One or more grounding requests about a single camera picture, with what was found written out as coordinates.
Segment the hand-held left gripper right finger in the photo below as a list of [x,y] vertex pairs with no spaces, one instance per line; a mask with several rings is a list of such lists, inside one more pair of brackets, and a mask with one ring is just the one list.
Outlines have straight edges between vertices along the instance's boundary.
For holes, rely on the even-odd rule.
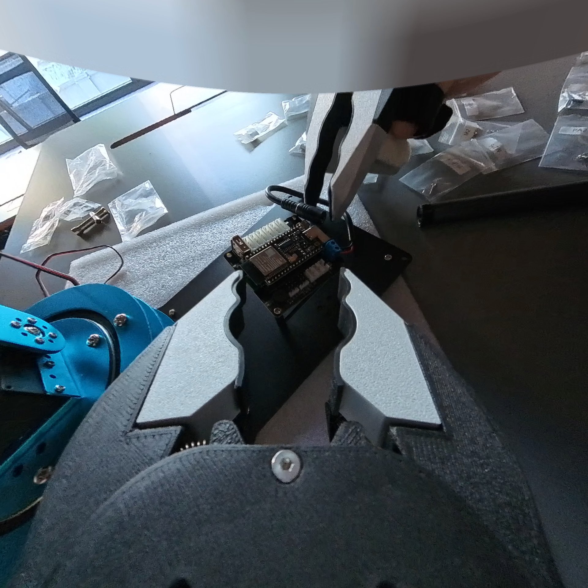
[[391,426],[437,430],[437,409],[407,323],[349,269],[342,269],[332,414],[359,423],[374,445]]

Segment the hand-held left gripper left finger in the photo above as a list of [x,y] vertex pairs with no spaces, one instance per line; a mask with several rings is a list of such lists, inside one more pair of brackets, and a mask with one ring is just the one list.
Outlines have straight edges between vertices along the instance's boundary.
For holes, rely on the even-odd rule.
[[176,323],[137,415],[139,427],[212,427],[240,413],[245,354],[231,333],[243,272],[237,270]]

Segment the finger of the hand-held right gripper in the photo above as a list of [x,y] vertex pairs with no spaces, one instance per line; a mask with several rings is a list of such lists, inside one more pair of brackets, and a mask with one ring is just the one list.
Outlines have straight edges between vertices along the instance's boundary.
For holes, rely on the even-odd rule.
[[349,165],[353,159],[352,121],[353,93],[321,93],[317,96],[307,129],[305,154],[305,184],[303,201],[317,206],[328,173],[329,208],[349,208],[353,199],[354,172]]
[[391,89],[352,93],[350,123],[329,183],[331,218],[343,216],[377,160],[396,168],[396,138],[376,121],[391,94]]

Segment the clear bag with silver screws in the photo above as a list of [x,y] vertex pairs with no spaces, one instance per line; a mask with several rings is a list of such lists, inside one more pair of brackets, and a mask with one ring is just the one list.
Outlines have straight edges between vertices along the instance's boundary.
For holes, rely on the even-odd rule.
[[477,175],[495,169],[486,151],[471,142],[438,153],[403,175],[400,182],[431,203]]

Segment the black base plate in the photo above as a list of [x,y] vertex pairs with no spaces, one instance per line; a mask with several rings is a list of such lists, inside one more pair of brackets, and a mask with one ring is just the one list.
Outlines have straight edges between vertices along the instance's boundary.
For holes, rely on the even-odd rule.
[[[401,275],[412,256],[390,242],[358,227],[353,251],[343,264],[378,296]],[[242,408],[235,419],[247,443],[342,340],[337,328],[340,303],[339,269],[326,277],[295,311],[276,318],[247,285],[246,300],[232,318],[232,332],[245,352],[245,375],[240,389]]]

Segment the black circuit board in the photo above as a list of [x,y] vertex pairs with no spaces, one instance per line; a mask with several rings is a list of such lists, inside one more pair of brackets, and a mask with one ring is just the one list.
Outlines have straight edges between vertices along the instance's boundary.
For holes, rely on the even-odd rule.
[[334,239],[298,215],[234,235],[224,254],[277,319],[287,318],[312,296],[339,269],[342,257]]

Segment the black screwdriver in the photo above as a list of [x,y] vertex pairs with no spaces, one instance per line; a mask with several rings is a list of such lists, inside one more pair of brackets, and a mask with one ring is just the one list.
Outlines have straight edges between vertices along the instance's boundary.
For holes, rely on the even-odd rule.
[[424,203],[417,208],[416,221],[418,227],[426,228],[437,224],[577,206],[587,206],[586,180]]

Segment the grey desk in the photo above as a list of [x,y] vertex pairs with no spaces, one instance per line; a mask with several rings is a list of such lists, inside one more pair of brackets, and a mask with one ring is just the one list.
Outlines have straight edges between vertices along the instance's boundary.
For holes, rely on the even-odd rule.
[[[252,151],[232,132],[285,95],[223,93],[193,113],[114,149],[121,171],[117,180],[96,186],[89,200],[107,203],[150,180],[168,208],[147,234],[158,251],[145,253],[148,286],[170,288],[173,279],[192,278],[195,254],[210,250],[202,238],[185,246],[166,243],[167,226],[197,213],[221,212],[270,183],[303,173],[300,159],[287,154],[302,133],[301,120]],[[575,183],[564,173],[528,162],[473,180],[459,191],[486,196],[523,187],[553,187],[555,208],[525,209],[518,215],[487,217],[417,227],[419,198],[396,178],[381,190],[361,195],[380,235],[412,256],[403,280],[385,293],[419,339],[435,352],[440,375],[458,375],[474,393],[484,415],[497,428],[502,445],[515,457],[542,523],[556,575],[565,587],[587,587],[587,205],[559,205]],[[374,494],[383,467],[354,478],[352,499],[323,499],[308,482],[350,478],[360,472],[355,454],[367,447],[327,446],[326,397],[329,352],[315,373],[300,384],[277,414],[261,428],[260,446],[228,450],[266,456],[264,467],[233,457],[191,450],[184,458],[165,458],[173,472],[150,493],[136,498],[130,512],[117,514],[112,533],[102,533],[105,518],[85,517],[81,539],[109,549],[105,572],[120,562],[145,568],[166,549],[173,555],[165,579],[93,581],[81,561],[71,580],[56,586],[169,586],[185,577],[191,587],[211,586],[196,576],[201,568],[221,586],[375,586],[382,573],[368,567],[359,579],[343,574],[359,565],[361,547],[352,527],[376,533],[369,545],[393,544],[376,526],[392,522],[400,505],[377,517],[359,499]]]

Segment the cluster of labelled screw bags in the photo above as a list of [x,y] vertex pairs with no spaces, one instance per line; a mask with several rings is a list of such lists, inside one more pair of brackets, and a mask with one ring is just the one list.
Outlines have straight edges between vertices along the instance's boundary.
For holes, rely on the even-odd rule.
[[475,141],[499,162],[542,157],[540,166],[587,169],[587,52],[576,57],[564,81],[549,137],[532,119],[497,121],[524,113],[512,87],[451,99],[447,105],[453,114],[439,134],[440,143],[454,146]]

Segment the white foam sheet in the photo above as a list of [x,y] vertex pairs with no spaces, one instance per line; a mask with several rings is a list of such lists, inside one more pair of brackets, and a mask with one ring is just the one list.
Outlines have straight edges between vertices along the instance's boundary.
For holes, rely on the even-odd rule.
[[[118,267],[112,283],[152,306],[163,306],[198,277],[226,249],[229,232],[249,229],[270,210],[262,193],[245,196],[201,212],[128,242],[87,252],[70,262],[70,273],[80,283],[99,283]],[[321,357],[313,372],[295,389],[256,432],[254,442],[321,444],[327,438],[325,402],[334,353]]]

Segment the metal cross wrench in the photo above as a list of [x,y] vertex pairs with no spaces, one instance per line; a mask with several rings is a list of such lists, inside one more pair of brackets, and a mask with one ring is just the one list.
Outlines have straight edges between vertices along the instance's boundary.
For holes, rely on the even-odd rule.
[[110,211],[101,206],[84,217],[82,222],[72,227],[70,231],[81,239],[91,238],[95,233],[102,231],[110,222]]

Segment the torn clear plastic bag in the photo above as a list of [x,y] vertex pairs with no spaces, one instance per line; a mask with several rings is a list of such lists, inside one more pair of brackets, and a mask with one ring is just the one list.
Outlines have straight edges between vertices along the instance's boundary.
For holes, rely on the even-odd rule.
[[34,221],[20,253],[25,254],[49,245],[61,220],[65,222],[82,221],[92,214],[97,215],[101,212],[109,215],[109,211],[104,206],[79,197],[74,197],[69,201],[64,201],[62,198],[49,203],[42,210],[40,217]]

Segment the crumpled clear plastic bag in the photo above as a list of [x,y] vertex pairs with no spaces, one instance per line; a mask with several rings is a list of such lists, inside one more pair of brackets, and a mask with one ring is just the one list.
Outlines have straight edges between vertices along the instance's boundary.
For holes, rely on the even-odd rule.
[[65,164],[74,197],[83,196],[98,183],[115,179],[119,174],[103,143],[88,148],[76,158],[66,158]]

